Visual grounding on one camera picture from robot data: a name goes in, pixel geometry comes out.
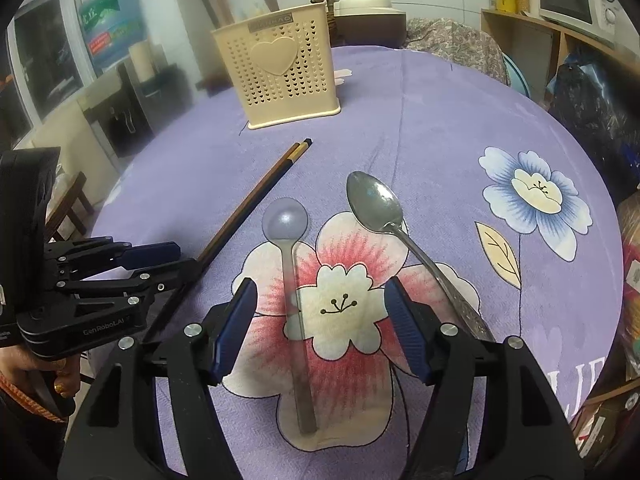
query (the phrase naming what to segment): utensil holder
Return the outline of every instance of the utensil holder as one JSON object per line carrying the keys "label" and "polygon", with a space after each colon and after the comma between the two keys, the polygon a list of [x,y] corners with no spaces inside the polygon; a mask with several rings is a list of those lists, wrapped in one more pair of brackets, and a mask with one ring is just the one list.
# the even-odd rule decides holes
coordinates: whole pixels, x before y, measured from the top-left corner
{"label": "utensil holder", "polygon": [[272,12],[212,34],[250,129],[340,112],[324,3]]}

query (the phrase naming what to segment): heart emblem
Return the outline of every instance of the heart emblem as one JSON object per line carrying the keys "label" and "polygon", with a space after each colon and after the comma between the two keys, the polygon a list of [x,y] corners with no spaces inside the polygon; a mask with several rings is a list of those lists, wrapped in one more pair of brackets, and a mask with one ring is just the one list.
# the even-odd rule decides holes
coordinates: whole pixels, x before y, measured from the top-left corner
{"label": "heart emblem", "polygon": [[269,43],[260,41],[251,49],[251,61],[265,72],[282,75],[298,56],[298,43],[293,38],[278,38]]}

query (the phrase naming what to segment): plastic bag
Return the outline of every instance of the plastic bag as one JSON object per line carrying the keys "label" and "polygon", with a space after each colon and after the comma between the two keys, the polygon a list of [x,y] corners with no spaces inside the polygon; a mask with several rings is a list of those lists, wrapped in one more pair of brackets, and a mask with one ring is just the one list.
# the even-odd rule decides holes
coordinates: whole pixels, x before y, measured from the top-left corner
{"label": "plastic bag", "polygon": [[640,120],[612,90],[594,62],[560,66],[549,113],[580,143],[615,206],[640,182]]}

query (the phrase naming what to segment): window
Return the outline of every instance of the window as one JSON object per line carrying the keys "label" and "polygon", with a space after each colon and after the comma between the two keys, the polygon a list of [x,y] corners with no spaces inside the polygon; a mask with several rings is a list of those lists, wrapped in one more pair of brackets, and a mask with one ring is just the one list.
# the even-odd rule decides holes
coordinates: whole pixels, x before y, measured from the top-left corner
{"label": "window", "polygon": [[8,28],[15,82],[34,126],[95,79],[75,0],[26,0]]}
{"label": "window", "polygon": [[15,85],[6,34],[0,38],[0,152],[10,150],[31,130]]}

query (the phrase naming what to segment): spoon handle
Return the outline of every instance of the spoon handle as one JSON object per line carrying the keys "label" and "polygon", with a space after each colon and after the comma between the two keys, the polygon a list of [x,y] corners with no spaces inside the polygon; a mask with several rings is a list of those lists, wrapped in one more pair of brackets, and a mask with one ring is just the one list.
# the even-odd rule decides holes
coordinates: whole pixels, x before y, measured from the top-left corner
{"label": "spoon handle", "polygon": [[[306,357],[306,343],[302,313],[298,306],[298,292],[296,287],[296,269],[293,264],[294,243],[283,244],[280,247],[282,253],[282,278],[284,284],[285,309],[287,323],[292,337],[289,339],[289,354],[291,362],[291,375],[293,378],[293,394],[296,401],[296,414],[300,433],[311,434],[318,429],[316,414],[314,412],[311,386],[309,383],[309,369]],[[300,339],[293,337],[298,333]]]}
{"label": "spoon handle", "polygon": [[402,231],[396,225],[389,225],[393,229],[394,234],[399,240],[405,244],[409,250],[415,254],[416,258],[427,267],[431,275],[436,279],[438,284],[449,299],[453,310],[456,311],[458,317],[465,325],[466,329],[478,339],[495,342],[494,336],[484,319],[469,305],[468,301],[460,294],[459,290],[449,281],[433,260],[418,245],[409,238],[409,235]]}

